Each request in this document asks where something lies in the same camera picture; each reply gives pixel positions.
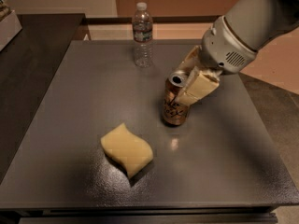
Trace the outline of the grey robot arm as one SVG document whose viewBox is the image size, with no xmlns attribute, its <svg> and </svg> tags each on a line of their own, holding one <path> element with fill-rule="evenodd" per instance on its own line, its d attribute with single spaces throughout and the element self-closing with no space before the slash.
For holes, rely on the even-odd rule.
<svg viewBox="0 0 299 224">
<path fill-rule="evenodd" d="M 253 62 L 271 40 L 299 26 L 299 0 L 239 0 L 204 33 L 201 45 L 181 63 L 187 81 L 176 101 L 189 106 Z"/>
</svg>

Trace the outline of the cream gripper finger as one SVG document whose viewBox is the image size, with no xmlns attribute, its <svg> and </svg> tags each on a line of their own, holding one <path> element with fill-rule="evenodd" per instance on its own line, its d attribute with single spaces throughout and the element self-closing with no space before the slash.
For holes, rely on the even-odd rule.
<svg viewBox="0 0 299 224">
<path fill-rule="evenodd" d="M 199 73 L 199 49 L 199 46 L 194 46 L 178 66 L 178 72 L 181 75 L 189 76 L 190 74 L 197 75 Z"/>
<path fill-rule="evenodd" d="M 175 101 L 190 106 L 203 99 L 220 85 L 221 70 L 194 67 L 188 76 L 186 85 L 178 92 Z"/>
</svg>

